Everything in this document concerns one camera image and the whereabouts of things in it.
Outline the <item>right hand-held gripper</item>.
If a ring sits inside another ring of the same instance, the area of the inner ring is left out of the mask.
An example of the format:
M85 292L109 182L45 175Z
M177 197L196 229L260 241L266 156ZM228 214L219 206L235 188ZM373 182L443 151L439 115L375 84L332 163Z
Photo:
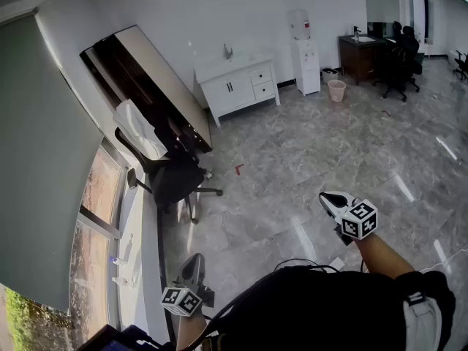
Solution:
M367 199L355 202L347 192L327 191L319 193L319 202L335 219L338 235L346 245L362 241L378 227L377 208Z

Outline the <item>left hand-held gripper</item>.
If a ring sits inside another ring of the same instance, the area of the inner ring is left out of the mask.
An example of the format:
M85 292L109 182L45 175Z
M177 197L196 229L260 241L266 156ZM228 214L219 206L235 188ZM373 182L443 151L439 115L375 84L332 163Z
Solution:
M166 287L162 293L161 305L171 314L191 317L203 306L214 307L215 292L203 284L205 258L195 253L181 266L178 274L181 282Z

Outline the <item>white drawer with black knob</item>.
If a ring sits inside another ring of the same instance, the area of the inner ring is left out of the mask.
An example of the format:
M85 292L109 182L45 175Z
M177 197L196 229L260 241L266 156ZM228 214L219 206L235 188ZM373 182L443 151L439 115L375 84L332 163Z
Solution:
M253 86L260 85L272 80L271 67L269 64L253 69L249 72L249 76Z

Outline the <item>person's left forearm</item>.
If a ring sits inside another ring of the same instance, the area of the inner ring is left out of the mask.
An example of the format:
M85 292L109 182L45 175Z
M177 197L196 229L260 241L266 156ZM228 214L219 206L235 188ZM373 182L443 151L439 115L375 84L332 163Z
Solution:
M205 330L206 324L206 318L200 311L191 317L180 317L176 351L182 351L190 346Z

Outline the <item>white windowsill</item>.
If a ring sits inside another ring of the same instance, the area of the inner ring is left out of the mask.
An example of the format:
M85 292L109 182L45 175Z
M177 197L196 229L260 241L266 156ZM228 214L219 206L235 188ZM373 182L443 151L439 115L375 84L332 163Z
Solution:
M109 264L110 278L126 279L127 285L109 281L109 293L116 299L118 328L136 325L155 341L172 339L166 312L160 304L166 285L164 259L161 257L158 212L152 195L140 186L130 188L123 176L123 194L116 251L111 254L124 262Z

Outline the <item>black office chair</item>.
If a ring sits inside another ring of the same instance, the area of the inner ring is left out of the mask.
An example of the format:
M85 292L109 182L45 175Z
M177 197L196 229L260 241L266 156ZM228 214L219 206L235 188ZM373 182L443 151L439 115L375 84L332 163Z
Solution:
M461 53L456 50L458 57L455 58L457 67L453 70L453 74L457 76L460 81L468 80L468 54Z
M143 153L129 139L129 135L118 128L115 136L141 164L143 172L148 176L145 184L137 178L134 169L127 172L127 183L130 189L141 186L152 194L158 209L168 212L168 207L183 200L187 207L191 206L190 194L214 193L223 195L221 189L204 188L202 182L210 176L210 173L199 166L199 160L194 151L187 149L186 136L182 140L175 139L173 147L168 151L169 157L164 159L151 159Z
M393 40L387 44L385 55L381 63L381 77L374 80L372 85L386 85L382 98L386 99L390 92L397 91L402 102L407 101L407 84L420 92L415 76L422 75L424 53L420 53L420 44L415 37L415 31L410 26L402 26L394 21L392 25Z

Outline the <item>dark tablet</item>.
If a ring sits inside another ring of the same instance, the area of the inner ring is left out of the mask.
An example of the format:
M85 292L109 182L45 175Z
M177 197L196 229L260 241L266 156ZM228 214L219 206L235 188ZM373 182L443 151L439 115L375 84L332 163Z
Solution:
M175 351L167 342L154 341L145 331L136 325L130 325L118 331L111 325L105 325L76 351Z

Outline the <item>pink waste bin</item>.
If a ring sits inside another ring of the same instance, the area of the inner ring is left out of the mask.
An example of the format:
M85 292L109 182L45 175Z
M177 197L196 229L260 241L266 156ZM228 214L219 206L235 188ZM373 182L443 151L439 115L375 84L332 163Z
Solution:
M341 102L344 98L346 87L346 83L341 80L329 80L328 90L331 101Z

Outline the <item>window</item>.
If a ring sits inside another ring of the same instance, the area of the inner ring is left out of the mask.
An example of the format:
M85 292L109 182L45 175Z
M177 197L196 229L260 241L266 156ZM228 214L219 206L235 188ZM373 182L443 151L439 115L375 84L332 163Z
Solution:
M119 327L119 214L128 166L107 139L94 157L71 250L69 308L60 311L0 284L0 351L75 351L104 325Z

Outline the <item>white water dispenser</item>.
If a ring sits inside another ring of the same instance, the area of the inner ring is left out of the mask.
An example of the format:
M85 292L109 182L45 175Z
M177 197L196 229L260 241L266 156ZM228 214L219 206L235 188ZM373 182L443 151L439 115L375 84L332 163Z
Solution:
M294 39L291 43L292 67L298 90L304 95L320 91L320 65L317 43Z

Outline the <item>brown wooden vanity cabinet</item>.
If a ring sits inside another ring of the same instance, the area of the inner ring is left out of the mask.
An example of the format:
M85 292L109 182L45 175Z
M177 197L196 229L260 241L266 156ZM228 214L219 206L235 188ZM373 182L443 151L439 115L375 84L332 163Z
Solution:
M386 41L372 36L352 35L338 37L341 72L354 79L358 86L377 77Z

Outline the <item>white vanity cabinet with sink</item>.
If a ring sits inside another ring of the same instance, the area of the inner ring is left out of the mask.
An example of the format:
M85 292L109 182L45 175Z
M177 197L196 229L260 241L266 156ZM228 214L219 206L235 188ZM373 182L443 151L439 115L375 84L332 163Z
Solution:
M207 61L195 66L195 78L200 84L212 116L218 127L219 118L235 111L256 105L270 99L256 100L249 72L269 64L276 97L280 105L273 55L265 52L244 53L226 59Z

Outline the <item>clear water jug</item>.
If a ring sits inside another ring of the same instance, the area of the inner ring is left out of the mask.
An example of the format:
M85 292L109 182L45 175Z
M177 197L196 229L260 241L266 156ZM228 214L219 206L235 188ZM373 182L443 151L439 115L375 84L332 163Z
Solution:
M311 38L310 21L305 9L294 9L287 13L288 26L294 40Z

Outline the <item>stack of beige boards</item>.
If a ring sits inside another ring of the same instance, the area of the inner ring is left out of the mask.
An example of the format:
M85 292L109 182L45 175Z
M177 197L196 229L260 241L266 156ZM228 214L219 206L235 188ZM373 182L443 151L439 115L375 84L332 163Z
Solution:
M180 132L196 151L212 151L206 112L138 26L101 39L80 58L112 111L129 99L156 127L160 140Z

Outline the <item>grey roller blind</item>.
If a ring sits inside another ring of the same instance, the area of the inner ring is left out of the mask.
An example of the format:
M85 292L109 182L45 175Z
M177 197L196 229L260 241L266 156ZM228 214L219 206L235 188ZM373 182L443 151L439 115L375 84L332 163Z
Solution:
M35 18L0 26L0 284L68 310L75 227L101 142Z

